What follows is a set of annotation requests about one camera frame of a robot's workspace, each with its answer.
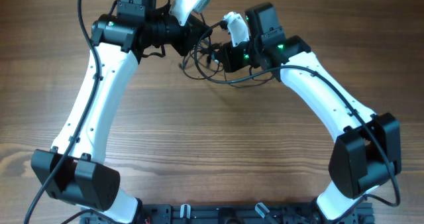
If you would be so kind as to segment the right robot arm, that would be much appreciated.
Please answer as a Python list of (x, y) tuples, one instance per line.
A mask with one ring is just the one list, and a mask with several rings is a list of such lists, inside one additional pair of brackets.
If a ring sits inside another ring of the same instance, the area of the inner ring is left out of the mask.
[(401, 172), (398, 120), (376, 114), (349, 94), (320, 64), (299, 36), (287, 37), (271, 3), (226, 14), (221, 27), (231, 41), (216, 60), (228, 73), (246, 66), (271, 72), (296, 92), (327, 128), (334, 148), (331, 182), (316, 199), (323, 221), (346, 217), (360, 202)]

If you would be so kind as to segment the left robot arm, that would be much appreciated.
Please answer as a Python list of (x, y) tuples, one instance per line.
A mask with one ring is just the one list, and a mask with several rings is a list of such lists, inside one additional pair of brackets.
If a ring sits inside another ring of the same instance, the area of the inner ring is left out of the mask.
[(115, 0), (83, 35), (90, 49), (87, 72), (50, 150), (36, 150), (31, 166), (39, 192), (113, 223), (140, 223), (142, 202), (121, 187), (118, 171), (104, 164), (113, 119), (145, 50), (165, 45), (189, 54), (207, 25), (198, 19), (209, 0)]

